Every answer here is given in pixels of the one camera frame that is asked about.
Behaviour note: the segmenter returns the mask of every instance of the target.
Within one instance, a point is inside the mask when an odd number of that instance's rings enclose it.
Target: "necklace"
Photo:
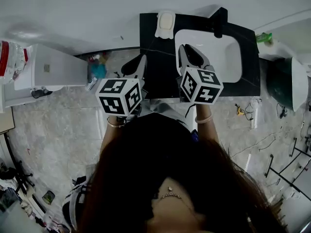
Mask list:
[[[179,196],[178,194],[173,193],[173,188],[171,188],[170,186],[167,188],[168,193],[166,193],[165,195],[160,197],[160,200],[153,206],[153,209],[156,208],[156,206],[159,204],[159,202],[167,197],[175,197],[180,199],[183,204],[188,208],[189,212],[192,214],[192,216],[195,218],[195,220],[198,222],[198,224],[200,224],[199,219],[197,218],[196,214],[194,213],[194,211],[183,201],[183,199],[181,198],[181,196]]]
[[[178,199],[182,200],[182,198],[181,198],[179,195],[173,193],[173,188],[171,188],[171,187],[169,186],[167,189],[168,189],[169,193],[166,193],[165,195],[163,195],[163,196],[160,198],[160,200],[162,200],[162,199],[164,199],[164,198],[166,198],[166,197],[170,197],[170,196],[177,197]]]

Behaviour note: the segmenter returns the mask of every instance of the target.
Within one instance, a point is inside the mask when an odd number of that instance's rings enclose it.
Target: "black countertop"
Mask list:
[[[147,99],[178,98],[175,40],[156,38],[157,13],[140,14],[140,53],[147,55],[145,86]],[[213,32],[208,18],[176,14],[175,34],[181,29]],[[259,96],[259,56],[254,31],[231,23],[223,34],[237,40],[242,57],[242,76],[236,83],[224,83],[221,97]]]

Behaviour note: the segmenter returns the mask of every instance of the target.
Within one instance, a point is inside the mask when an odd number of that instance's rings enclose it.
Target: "white sink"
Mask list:
[[[242,75],[240,46],[236,39],[223,35],[218,39],[214,33],[180,30],[175,35],[176,66],[179,72],[178,50],[180,45],[189,44],[196,47],[208,59],[222,82],[235,83]]]

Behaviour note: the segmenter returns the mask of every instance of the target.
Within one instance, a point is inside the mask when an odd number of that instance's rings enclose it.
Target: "woman's arm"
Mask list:
[[[196,118],[198,121],[202,121],[212,115],[210,108],[205,104],[197,104],[196,105]],[[214,125],[213,118],[211,120],[198,124],[198,134],[200,140],[215,140],[219,143],[218,135],[216,132],[216,128]]]
[[[109,116],[109,123],[111,123],[112,125],[122,125],[124,122],[123,120],[118,121],[116,116]],[[111,127],[109,123],[107,124],[107,129],[105,132],[105,136],[103,138],[103,142],[101,146],[101,153],[103,152],[104,148],[108,145],[108,143],[110,143],[113,139],[118,137],[122,132],[123,127],[114,128],[114,127]]]

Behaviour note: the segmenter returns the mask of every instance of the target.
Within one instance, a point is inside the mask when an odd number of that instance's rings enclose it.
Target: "green bottle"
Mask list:
[[[262,33],[260,35],[256,35],[257,43],[260,42],[269,42],[272,39],[272,33]]]

